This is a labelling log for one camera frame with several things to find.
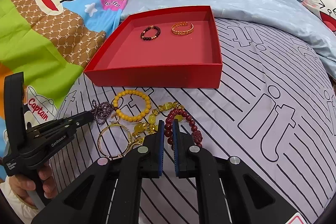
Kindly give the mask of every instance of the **pink and white plush toy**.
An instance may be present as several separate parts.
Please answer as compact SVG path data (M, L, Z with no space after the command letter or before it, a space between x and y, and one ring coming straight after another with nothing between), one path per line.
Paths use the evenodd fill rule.
M336 32L336 0L304 0L302 4Z

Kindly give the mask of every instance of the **white star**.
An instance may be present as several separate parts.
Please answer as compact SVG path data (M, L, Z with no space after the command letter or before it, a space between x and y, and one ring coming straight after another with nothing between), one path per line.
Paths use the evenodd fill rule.
M98 10L95 8L95 3L85 5L86 9L85 12L89 13L89 16L92 17L93 13L97 12Z

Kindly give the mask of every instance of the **red and white sticker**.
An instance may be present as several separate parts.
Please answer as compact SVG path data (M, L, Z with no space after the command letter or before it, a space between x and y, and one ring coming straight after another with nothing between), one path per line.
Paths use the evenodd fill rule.
M307 222L300 213L296 213L286 224L307 224Z

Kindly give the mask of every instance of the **red tray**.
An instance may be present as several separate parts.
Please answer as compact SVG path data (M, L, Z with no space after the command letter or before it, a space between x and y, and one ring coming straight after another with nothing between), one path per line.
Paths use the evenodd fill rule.
M187 21L194 31L174 35L173 24ZM141 32L158 26L158 38L144 41ZM145 36L152 37L156 30ZM84 73L98 86L218 88L222 58L210 6L166 8L130 15L104 42Z

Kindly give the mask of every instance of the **plush toy mouth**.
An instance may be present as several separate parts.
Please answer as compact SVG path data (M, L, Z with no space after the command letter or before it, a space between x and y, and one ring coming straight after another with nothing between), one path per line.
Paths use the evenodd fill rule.
M336 31L336 19L320 11L321 19L324 24L333 32Z
M46 7L53 11L59 11L52 0L41 0Z

